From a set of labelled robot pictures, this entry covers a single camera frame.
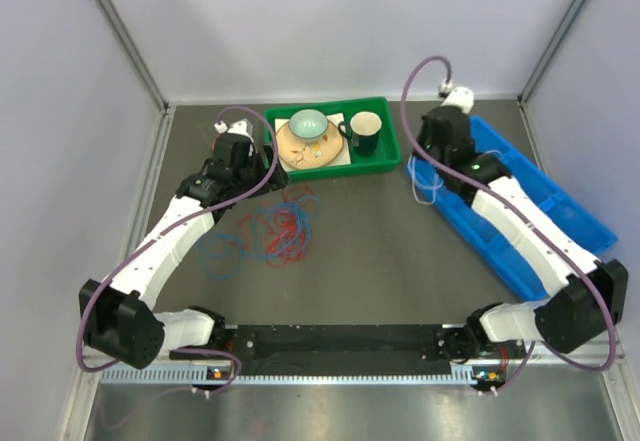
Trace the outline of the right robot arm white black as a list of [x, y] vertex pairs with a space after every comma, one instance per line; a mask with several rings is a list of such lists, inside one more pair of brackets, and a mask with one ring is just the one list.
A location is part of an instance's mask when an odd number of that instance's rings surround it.
[[497, 303], [470, 315], [466, 341], [474, 354], [490, 356], [515, 340], [569, 354], [621, 320], [627, 269], [573, 241], [507, 164], [478, 150], [468, 114], [452, 105], [432, 109], [422, 118], [417, 142], [416, 155], [434, 167], [445, 189], [499, 233], [542, 286], [539, 299]]

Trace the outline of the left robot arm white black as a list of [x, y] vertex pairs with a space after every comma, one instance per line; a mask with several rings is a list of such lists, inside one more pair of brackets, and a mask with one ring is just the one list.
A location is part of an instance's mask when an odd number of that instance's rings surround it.
[[90, 347], [113, 362], [143, 369], [181, 348], [194, 347], [209, 358], [226, 348], [223, 316], [195, 306], [169, 313], [154, 310], [174, 270], [225, 211], [288, 182], [281, 166], [265, 164], [263, 158], [274, 151], [257, 149], [248, 121], [217, 127], [211, 156], [181, 182], [131, 257], [104, 281], [88, 280], [80, 289], [78, 350]]

